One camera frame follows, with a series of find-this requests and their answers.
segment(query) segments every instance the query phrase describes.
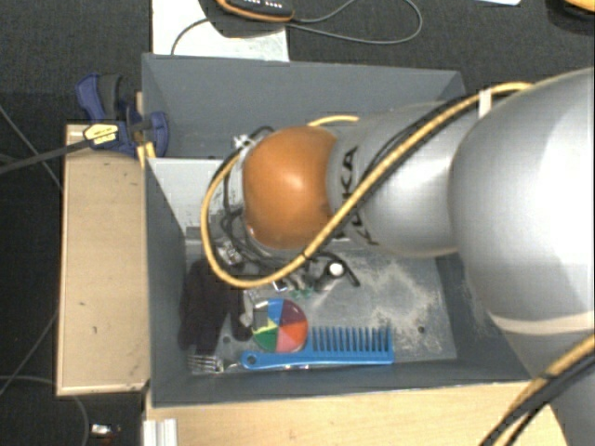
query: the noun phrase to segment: wooden board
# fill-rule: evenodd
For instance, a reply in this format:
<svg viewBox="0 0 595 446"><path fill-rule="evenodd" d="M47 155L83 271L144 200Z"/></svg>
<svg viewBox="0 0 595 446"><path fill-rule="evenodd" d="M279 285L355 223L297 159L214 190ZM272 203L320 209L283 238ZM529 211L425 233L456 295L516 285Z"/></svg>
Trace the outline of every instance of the wooden board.
<svg viewBox="0 0 595 446"><path fill-rule="evenodd" d="M67 143L83 128L69 125ZM142 185L130 157L66 157L58 395L139 390L149 378Z"/></svg>
<svg viewBox="0 0 595 446"><path fill-rule="evenodd" d="M512 383L164 409L153 409L148 395L146 417L176 418L179 446L476 446L523 387ZM515 446L565 444L547 408Z"/></svg>

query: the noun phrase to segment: cardboard box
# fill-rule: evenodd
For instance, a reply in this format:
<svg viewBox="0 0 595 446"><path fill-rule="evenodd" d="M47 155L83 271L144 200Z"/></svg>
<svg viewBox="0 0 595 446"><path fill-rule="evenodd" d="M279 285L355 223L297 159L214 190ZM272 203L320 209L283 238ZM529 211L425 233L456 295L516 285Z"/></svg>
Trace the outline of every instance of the cardboard box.
<svg viewBox="0 0 595 446"><path fill-rule="evenodd" d="M425 325L425 335L438 343L433 351L423 348L420 336L414 354L407 357L402 346L395 364L386 367L192 376L177 342L179 299L187 268L199 256L193 233L205 184L217 159L231 151L232 137L262 125L299 125L331 113L364 115L454 98L464 87L456 72L336 64L145 55L142 70L144 111L165 111L171 129L168 157L150 160L145 172L153 407L527 378L465 284L457 256L418 263L387 259L406 273L395 278L405 291L418 286L409 290L409 300L394 288L397 308L411 311L420 293L436 299ZM411 320L416 328L417 321Z"/></svg>

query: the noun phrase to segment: yellow cable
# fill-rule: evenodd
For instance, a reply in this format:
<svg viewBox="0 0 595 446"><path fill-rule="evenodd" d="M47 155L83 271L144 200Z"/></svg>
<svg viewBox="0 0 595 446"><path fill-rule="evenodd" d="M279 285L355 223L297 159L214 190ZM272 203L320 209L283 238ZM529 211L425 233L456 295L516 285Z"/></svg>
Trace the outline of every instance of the yellow cable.
<svg viewBox="0 0 595 446"><path fill-rule="evenodd" d="M512 411L516 410L520 404L535 395L541 388L547 385L549 382L549 376L557 376L561 374L587 355L592 355L593 352L595 352L595 334L589 335L587 338L583 339L582 342L576 344L572 349L555 360L544 371L544 373L534 378L517 396L505 415L508 415Z"/></svg>
<svg viewBox="0 0 595 446"><path fill-rule="evenodd" d="M509 92L515 91L522 91L531 85L528 83L505 83L502 85L496 85L491 88L491 92L493 95L498 94L505 94ZM242 289L252 289L255 287L262 286L264 284L269 284L275 281L279 281L282 278L288 276L296 269L301 267L307 260L310 258L316 250L324 243L324 240L330 233L339 225L341 220L349 214L349 212L355 207L355 205L362 199L362 197L366 194L366 192L374 185L374 183L390 168L391 165L396 163L403 155L407 153L412 147L414 147L422 138L430 134L433 130L436 129L440 124L444 121L453 117L454 115L458 114L459 112L464 111L469 106L475 104L479 99L479 95L470 96L468 98L463 99L455 106L447 109L443 113L439 114L438 116L431 119L426 124L422 125L414 134L412 134L409 138L407 138L402 144L396 147L391 153L389 153L376 167L375 169L361 182L356 190L353 191L353 194L348 198L344 204L337 210L337 212L331 217L328 223L323 227L323 229L314 237L312 242L306 246L302 253L297 255L292 261L290 261L287 265L282 267L281 269L273 272L273 274L269 276L265 276L260 279L254 280L243 280L238 279L227 271L225 271L217 262L214 254L213 248L211 246L209 231L208 231L208 209L217 189L218 185L221 181L227 176L233 166L238 162L240 159L240 155L236 155L233 157L225 167L221 170L221 172L215 177L213 182L210 184L208 190L206 191L205 198L203 200L203 205L201 208L201 239L203 242L203 247L205 250L205 256L208 260L211 269L215 272L215 274L222 279L227 284L231 284L232 286L239 287Z"/></svg>
<svg viewBox="0 0 595 446"><path fill-rule="evenodd" d="M325 125L325 124L330 124L330 123L336 123L336 122L350 122L350 123L356 123L360 120L360 118L356 115L329 115L326 117L321 117L320 119L316 119L315 121L312 121L310 123L308 123L309 126L319 126L319 125Z"/></svg>

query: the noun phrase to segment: blue clamp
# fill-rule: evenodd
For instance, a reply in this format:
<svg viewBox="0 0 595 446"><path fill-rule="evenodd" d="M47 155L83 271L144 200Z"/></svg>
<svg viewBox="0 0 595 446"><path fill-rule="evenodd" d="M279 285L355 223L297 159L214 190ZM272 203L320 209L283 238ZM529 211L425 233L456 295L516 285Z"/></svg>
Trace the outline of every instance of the blue clamp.
<svg viewBox="0 0 595 446"><path fill-rule="evenodd" d="M92 72L74 87L79 106L92 124L85 131L89 146L136 158L137 146L150 141L155 154L164 157L169 143L165 113L152 112L149 120L143 121L134 103L119 99L120 80L119 75L101 76Z"/></svg>

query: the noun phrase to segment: cable tie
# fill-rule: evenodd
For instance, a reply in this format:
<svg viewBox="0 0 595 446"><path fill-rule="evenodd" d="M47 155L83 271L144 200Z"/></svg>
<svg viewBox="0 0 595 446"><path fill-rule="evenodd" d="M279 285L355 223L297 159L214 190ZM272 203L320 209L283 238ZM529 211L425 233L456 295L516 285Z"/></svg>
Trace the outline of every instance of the cable tie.
<svg viewBox="0 0 595 446"><path fill-rule="evenodd" d="M485 114L492 110L492 90L483 89L479 92L479 107L477 110L478 119L482 119Z"/></svg>

